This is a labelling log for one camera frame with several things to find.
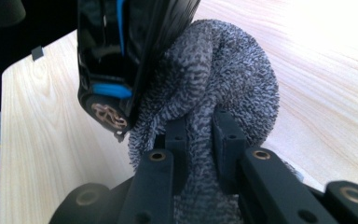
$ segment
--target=table surface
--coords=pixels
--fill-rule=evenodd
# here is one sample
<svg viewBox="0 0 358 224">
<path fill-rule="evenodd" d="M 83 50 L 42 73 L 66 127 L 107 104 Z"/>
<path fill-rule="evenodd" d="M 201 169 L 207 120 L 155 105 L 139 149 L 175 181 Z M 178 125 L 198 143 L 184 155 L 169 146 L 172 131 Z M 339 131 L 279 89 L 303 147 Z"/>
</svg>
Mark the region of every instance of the table surface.
<svg viewBox="0 0 358 224">
<path fill-rule="evenodd" d="M 195 18 L 236 24 L 266 51 L 281 108 L 263 146 L 316 189 L 332 180 L 358 183 L 356 3 L 208 0 Z M 44 52 L 2 77 L 0 223 L 48 223 L 74 188 L 112 188 L 133 174 L 127 142 L 119 144 L 77 101 L 76 33 Z"/>
</svg>

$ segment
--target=gray towel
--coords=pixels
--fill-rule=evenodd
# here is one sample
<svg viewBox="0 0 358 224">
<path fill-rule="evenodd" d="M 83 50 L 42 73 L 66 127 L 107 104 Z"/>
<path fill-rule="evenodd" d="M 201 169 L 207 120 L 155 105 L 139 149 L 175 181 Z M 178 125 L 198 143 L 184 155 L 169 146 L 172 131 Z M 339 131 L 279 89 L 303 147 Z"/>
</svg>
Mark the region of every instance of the gray towel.
<svg viewBox="0 0 358 224">
<path fill-rule="evenodd" d="M 278 114 L 278 84 L 265 52 L 240 28 L 195 21 L 160 60 L 130 135 L 135 170 L 167 121 L 186 117 L 189 176 L 174 198 L 177 223 L 241 223 L 235 196 L 224 195 L 213 163 L 213 110 L 229 111 L 248 142 L 260 146 Z"/>
</svg>

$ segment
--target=towel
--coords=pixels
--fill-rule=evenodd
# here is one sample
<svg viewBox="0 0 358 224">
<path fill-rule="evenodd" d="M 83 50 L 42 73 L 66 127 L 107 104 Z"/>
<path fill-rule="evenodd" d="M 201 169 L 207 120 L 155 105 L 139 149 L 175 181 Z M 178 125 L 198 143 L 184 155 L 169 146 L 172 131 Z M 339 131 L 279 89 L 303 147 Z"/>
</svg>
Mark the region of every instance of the towel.
<svg viewBox="0 0 358 224">
<path fill-rule="evenodd" d="M 158 62 L 129 139 L 136 170 L 167 121 L 186 118 L 189 174 L 174 196 L 176 223 L 242 223 L 238 196 L 223 194 L 217 183 L 211 134 L 216 107 L 233 116 L 251 146 L 260 146 L 278 115 L 278 83 L 253 37 L 227 22 L 195 21 Z"/>
</svg>

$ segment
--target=gray fabric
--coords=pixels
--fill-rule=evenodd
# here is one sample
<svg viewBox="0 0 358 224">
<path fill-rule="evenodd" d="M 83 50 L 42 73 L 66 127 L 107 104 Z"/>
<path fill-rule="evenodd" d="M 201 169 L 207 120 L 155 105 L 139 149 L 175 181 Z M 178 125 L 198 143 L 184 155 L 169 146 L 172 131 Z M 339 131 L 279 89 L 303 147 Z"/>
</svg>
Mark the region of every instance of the gray fabric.
<svg viewBox="0 0 358 224">
<path fill-rule="evenodd" d="M 277 80 L 265 52 L 243 30 L 222 21 L 195 21 L 159 62 L 129 142 L 136 170 L 166 122 L 186 117 L 189 177 L 174 199 L 177 223 L 241 223 L 236 197 L 224 195 L 216 181 L 211 118 L 217 106 L 259 146 L 277 117 Z"/>
</svg>

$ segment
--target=cloth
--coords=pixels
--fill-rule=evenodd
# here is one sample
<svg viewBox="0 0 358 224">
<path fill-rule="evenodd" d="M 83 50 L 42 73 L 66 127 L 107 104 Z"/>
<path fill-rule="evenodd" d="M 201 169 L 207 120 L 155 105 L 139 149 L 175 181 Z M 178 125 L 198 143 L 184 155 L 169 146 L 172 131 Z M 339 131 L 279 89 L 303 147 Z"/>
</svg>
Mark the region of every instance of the cloth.
<svg viewBox="0 0 358 224">
<path fill-rule="evenodd" d="M 277 80 L 250 35 L 226 22 L 195 21 L 159 61 L 129 141 L 136 170 L 167 121 L 186 117 L 189 176 L 174 197 L 176 223 L 241 223 L 237 197 L 224 195 L 216 179 L 211 125 L 217 106 L 260 146 L 278 114 Z"/>
</svg>

